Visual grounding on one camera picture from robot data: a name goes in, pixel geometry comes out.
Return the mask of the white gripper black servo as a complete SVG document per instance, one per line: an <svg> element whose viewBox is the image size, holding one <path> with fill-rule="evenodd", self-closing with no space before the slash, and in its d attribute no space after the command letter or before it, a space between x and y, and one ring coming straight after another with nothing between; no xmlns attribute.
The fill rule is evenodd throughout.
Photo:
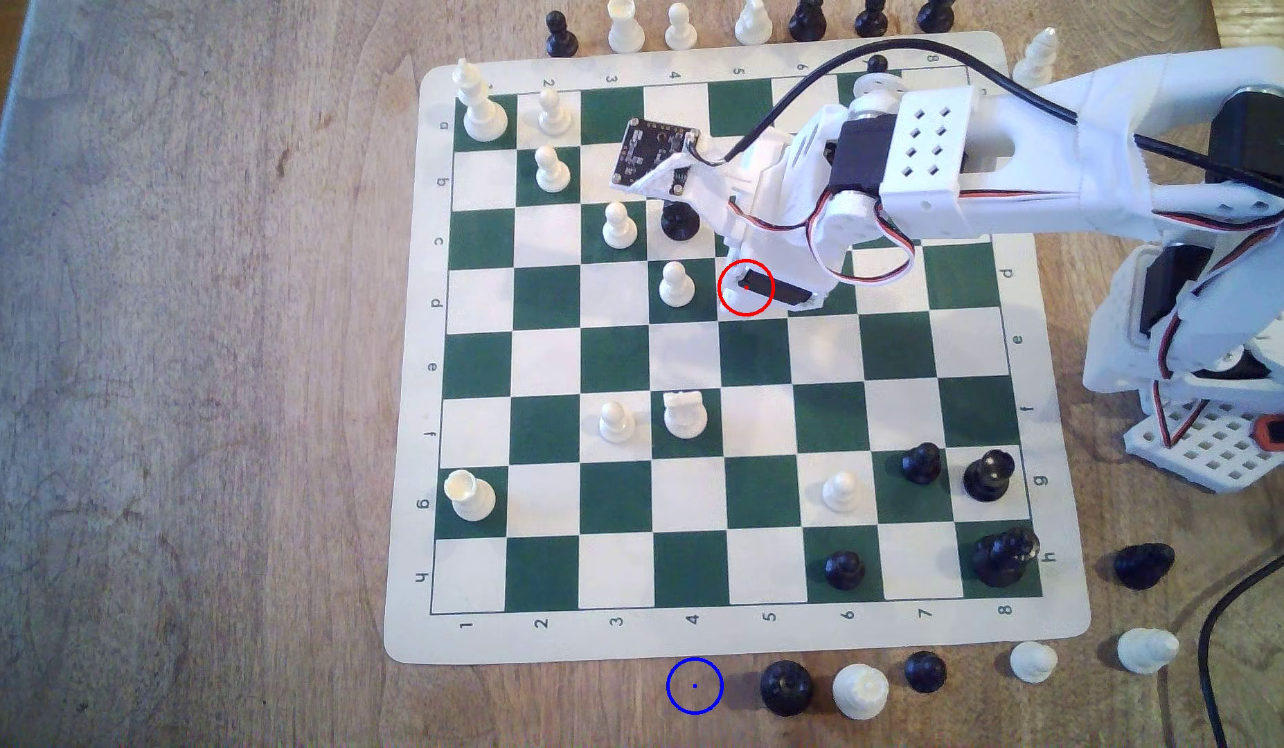
<svg viewBox="0 0 1284 748"><path fill-rule="evenodd" d="M895 112L905 83L895 74L863 74L853 85L856 98L833 100L811 115L797 118L790 136L770 127L756 137L733 166L722 166L704 180L722 180L704 201L704 219L724 237L727 257L719 263L719 318L754 319L817 310L844 284L847 253L876 237L876 198L853 192L853 186L829 186L832 166L844 157L827 157L844 124ZM750 237L754 230L768 237ZM810 234L817 293L810 302L810 250L801 232Z"/></svg>

